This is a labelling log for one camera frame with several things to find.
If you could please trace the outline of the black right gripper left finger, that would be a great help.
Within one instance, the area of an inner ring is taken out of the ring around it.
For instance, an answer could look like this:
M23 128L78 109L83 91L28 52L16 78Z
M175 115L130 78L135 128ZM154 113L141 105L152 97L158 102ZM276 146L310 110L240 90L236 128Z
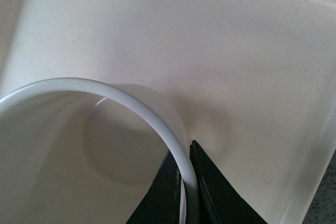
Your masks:
M180 203L181 174L168 151L148 192L127 223L179 223Z

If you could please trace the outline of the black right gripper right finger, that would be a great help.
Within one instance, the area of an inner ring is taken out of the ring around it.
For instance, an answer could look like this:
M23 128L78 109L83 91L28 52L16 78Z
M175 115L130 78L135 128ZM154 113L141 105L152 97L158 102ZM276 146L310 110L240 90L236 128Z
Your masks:
M265 223L193 140L190 160L198 183L200 223Z

